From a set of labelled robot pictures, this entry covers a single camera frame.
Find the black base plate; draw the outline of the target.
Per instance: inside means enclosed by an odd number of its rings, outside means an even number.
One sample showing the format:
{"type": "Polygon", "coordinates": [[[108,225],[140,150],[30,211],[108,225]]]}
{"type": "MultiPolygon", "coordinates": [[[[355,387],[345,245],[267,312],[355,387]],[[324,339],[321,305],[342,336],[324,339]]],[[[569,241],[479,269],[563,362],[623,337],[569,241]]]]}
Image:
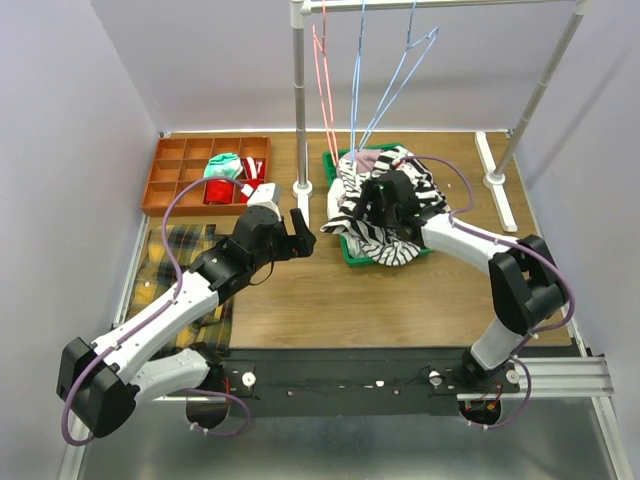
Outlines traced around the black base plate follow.
{"type": "Polygon", "coordinates": [[[483,381],[463,376],[461,348],[229,350],[200,389],[230,392],[253,417],[457,415],[457,396],[526,389],[505,367],[483,381]]]}

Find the wide striped tank top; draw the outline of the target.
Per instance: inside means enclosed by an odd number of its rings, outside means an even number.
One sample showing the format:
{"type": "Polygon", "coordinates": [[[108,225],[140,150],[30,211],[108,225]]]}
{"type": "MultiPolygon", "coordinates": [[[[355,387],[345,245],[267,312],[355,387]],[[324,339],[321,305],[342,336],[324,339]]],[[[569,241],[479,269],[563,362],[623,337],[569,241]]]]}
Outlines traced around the wide striped tank top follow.
{"type": "Polygon", "coordinates": [[[449,210],[431,171],[405,147],[347,152],[337,163],[321,231],[345,240],[353,258],[399,267],[423,249],[417,218],[428,207],[449,210]]]}

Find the green white sock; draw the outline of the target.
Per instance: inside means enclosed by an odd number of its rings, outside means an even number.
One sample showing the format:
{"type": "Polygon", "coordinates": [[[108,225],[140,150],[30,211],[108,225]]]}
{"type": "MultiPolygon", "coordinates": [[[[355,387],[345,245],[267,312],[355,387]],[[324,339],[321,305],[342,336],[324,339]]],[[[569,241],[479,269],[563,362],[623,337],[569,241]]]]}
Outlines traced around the green white sock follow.
{"type": "Polygon", "coordinates": [[[237,178],[244,170],[240,157],[231,152],[218,154],[210,158],[205,166],[203,177],[237,178]]]}

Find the silver clothes rack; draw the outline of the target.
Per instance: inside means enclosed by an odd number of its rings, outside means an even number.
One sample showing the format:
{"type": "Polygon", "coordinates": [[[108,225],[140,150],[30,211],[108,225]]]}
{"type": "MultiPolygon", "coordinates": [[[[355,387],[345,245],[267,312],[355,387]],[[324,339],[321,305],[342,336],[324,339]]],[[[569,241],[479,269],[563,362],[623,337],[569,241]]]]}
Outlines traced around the silver clothes rack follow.
{"type": "MultiPolygon", "coordinates": [[[[313,194],[309,109],[322,118],[312,27],[322,28],[322,1],[289,5],[293,33],[296,168],[294,195],[313,194]]],[[[324,1],[335,132],[349,150],[351,87],[361,1],[324,1]]],[[[413,1],[366,1],[357,139],[371,119],[403,51],[413,1]]],[[[584,1],[417,1],[413,35],[440,28],[419,69],[381,120],[376,134],[470,132],[501,227],[518,229],[506,169],[585,12],[584,1]]]]}

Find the mauve pink garment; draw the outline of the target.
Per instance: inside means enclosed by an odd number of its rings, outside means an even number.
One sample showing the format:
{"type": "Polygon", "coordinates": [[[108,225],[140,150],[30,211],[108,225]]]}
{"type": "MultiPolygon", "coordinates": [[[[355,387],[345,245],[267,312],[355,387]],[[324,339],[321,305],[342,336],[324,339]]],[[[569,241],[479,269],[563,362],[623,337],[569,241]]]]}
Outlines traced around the mauve pink garment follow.
{"type": "Polygon", "coordinates": [[[350,164],[349,152],[344,154],[338,161],[336,179],[330,187],[330,198],[335,206],[352,211],[360,196],[362,184],[390,170],[398,153],[397,148],[364,149],[356,152],[353,164],[350,164]]]}

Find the aluminium rail profile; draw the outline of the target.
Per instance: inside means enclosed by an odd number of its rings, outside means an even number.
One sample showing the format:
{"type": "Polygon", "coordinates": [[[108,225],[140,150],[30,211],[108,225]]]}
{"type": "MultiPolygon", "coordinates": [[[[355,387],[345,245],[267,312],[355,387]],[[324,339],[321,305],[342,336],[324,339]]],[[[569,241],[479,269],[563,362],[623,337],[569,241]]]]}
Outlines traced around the aluminium rail profile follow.
{"type": "Polygon", "coordinates": [[[523,358],[510,361],[496,377],[483,383],[467,382],[460,368],[444,374],[447,388],[460,401],[474,399],[588,398],[614,393],[603,357],[523,358]]]}

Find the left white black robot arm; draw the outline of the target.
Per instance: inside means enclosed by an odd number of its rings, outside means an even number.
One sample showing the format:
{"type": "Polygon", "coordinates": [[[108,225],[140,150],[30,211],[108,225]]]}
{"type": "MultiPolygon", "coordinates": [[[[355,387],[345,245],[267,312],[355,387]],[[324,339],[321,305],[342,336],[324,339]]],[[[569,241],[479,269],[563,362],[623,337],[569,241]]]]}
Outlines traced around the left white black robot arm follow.
{"type": "Polygon", "coordinates": [[[56,393],[64,402],[61,431],[68,444],[87,443],[72,437],[71,416],[94,440],[115,432],[145,400],[181,390],[209,395],[220,387],[220,362],[202,347],[152,357],[184,327],[250,286],[263,266],[312,254],[316,238],[304,214],[294,208],[290,215],[292,233],[276,208],[248,207],[231,235],[178,270],[176,283],[138,315],[93,342],[75,338],[64,347],[56,393]]]}

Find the yellow plaid shirt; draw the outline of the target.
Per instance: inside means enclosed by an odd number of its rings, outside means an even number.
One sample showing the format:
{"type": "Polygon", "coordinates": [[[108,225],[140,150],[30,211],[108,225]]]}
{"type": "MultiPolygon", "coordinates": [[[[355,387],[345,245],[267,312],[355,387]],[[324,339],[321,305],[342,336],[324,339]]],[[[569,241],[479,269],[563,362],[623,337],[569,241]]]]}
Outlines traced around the yellow plaid shirt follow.
{"type": "MultiPolygon", "coordinates": [[[[223,236],[214,224],[169,225],[167,240],[180,268],[185,270],[202,252],[212,248],[223,236]]],[[[154,300],[163,295],[176,282],[174,267],[165,251],[161,228],[148,232],[145,248],[136,273],[127,319],[133,318],[154,300]]],[[[215,310],[199,317],[170,339],[153,356],[160,359],[171,356],[196,343],[205,343],[224,355],[229,349],[234,300],[229,299],[215,310]]]]}

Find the red folded cloth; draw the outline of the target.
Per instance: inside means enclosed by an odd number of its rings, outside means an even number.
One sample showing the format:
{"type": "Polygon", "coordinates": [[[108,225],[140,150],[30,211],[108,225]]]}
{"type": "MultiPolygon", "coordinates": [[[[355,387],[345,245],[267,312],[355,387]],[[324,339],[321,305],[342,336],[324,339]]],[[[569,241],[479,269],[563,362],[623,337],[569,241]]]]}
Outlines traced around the red folded cloth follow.
{"type": "Polygon", "coordinates": [[[207,205],[246,204],[251,194],[264,183],[262,179],[243,181],[241,185],[214,180],[205,187],[204,203],[207,205]]]}

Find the thin striped white shirt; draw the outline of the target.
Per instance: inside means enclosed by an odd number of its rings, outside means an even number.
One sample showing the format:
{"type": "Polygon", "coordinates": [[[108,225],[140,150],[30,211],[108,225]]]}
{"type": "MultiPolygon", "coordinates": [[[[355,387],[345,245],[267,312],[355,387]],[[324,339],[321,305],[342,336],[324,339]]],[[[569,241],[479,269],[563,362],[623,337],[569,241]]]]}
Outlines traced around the thin striped white shirt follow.
{"type": "Polygon", "coordinates": [[[358,152],[354,162],[347,153],[338,162],[336,178],[327,194],[328,224],[323,226],[323,230],[340,235],[346,241],[352,258],[366,257],[364,248],[376,242],[376,228],[364,219],[353,218],[353,204],[357,202],[362,183],[371,176],[375,163],[376,159],[369,156],[369,151],[358,152]]]}

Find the green plastic basket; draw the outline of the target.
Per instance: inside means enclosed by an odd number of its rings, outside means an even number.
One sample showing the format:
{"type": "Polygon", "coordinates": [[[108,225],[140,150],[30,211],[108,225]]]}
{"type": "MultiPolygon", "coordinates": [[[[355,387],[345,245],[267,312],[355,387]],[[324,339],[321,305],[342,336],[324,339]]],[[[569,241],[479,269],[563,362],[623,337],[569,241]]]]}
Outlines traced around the green plastic basket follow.
{"type": "MultiPolygon", "coordinates": [[[[393,167],[388,171],[391,171],[394,168],[398,168],[400,171],[403,171],[410,178],[414,191],[423,205],[427,203],[435,203],[440,206],[445,205],[446,201],[440,191],[435,187],[431,172],[418,160],[411,159],[407,162],[403,160],[405,157],[411,157],[413,155],[412,152],[400,144],[374,149],[387,150],[391,148],[397,148],[399,153],[397,154],[393,167]]],[[[376,228],[376,242],[371,242],[368,247],[364,248],[365,253],[367,254],[364,258],[352,258],[347,250],[348,256],[351,259],[371,260],[383,266],[399,267],[420,256],[421,249],[415,244],[401,239],[399,234],[392,228],[380,227],[373,224],[369,219],[368,214],[365,214],[363,219],[372,227],[376,228]]],[[[323,233],[332,234],[324,232],[323,226],[321,227],[321,231],[323,233]]]]}

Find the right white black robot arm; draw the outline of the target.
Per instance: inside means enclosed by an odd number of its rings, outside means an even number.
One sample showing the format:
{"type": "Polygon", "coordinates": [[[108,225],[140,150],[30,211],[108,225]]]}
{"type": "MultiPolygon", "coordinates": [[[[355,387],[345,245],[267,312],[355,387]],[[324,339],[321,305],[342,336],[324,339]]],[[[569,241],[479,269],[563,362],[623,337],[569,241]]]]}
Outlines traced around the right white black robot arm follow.
{"type": "Polygon", "coordinates": [[[499,236],[457,220],[418,199],[409,177],[391,171],[364,182],[354,218],[389,227],[403,239],[456,257],[488,275],[494,319],[463,354],[457,375],[480,392],[496,380],[512,354],[569,300],[545,241],[499,236]]]}

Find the red white sock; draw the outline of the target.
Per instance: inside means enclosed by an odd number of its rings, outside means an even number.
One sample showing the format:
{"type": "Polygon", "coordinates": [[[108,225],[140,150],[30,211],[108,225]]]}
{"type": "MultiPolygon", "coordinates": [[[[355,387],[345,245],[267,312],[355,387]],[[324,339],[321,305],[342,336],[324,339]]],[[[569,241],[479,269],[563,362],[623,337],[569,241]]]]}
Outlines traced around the red white sock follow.
{"type": "Polygon", "coordinates": [[[248,180],[263,180],[265,178],[266,160],[251,156],[242,159],[245,177],[248,180]]]}

